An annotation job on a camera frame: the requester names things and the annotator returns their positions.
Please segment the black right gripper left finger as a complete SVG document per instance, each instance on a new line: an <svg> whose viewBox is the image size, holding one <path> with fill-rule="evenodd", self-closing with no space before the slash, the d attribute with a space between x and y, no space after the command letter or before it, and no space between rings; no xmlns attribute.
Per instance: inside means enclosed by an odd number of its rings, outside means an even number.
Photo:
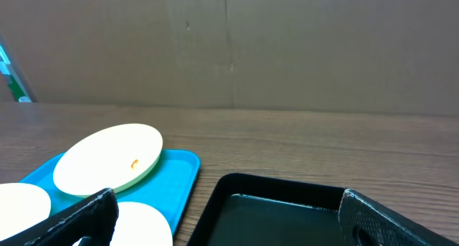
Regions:
<svg viewBox="0 0 459 246"><path fill-rule="evenodd" d="M44 221L1 241L1 246L108 246L119 209L115 192L105 188Z"/></svg>

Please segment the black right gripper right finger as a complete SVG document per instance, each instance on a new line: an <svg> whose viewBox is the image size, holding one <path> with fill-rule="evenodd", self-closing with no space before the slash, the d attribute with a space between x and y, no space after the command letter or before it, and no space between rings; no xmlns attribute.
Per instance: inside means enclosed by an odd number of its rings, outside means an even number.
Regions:
<svg viewBox="0 0 459 246"><path fill-rule="evenodd" d="M353 189L344 190L339 223L347 245L458 246Z"/></svg>

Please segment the white plate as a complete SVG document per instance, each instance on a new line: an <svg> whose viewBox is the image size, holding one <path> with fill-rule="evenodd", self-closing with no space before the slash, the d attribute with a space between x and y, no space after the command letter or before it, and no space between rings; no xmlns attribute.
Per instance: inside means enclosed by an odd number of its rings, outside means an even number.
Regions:
<svg viewBox="0 0 459 246"><path fill-rule="evenodd" d="M172 246L173 235L165 216L140 202L118 202L118 219L110 246Z"/></svg>
<svg viewBox="0 0 459 246"><path fill-rule="evenodd" d="M1 184L1 241L47 219L51 211L48 193L33 184Z"/></svg>

